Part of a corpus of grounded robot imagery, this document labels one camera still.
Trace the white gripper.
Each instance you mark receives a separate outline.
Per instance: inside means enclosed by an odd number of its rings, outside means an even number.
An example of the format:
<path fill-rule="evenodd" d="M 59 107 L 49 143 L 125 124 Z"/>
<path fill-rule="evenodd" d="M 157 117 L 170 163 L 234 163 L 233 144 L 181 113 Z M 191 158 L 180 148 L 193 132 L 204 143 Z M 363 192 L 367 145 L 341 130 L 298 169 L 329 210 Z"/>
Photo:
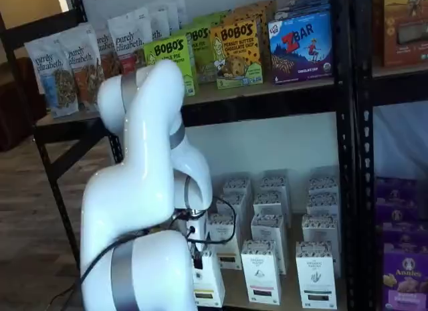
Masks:
<path fill-rule="evenodd" d="M 193 266 L 196 270 L 203 269 L 203 254 L 208 238 L 208 212 L 206 210 L 191 210 L 189 218 L 190 246 L 195 247 L 193 253 Z"/>

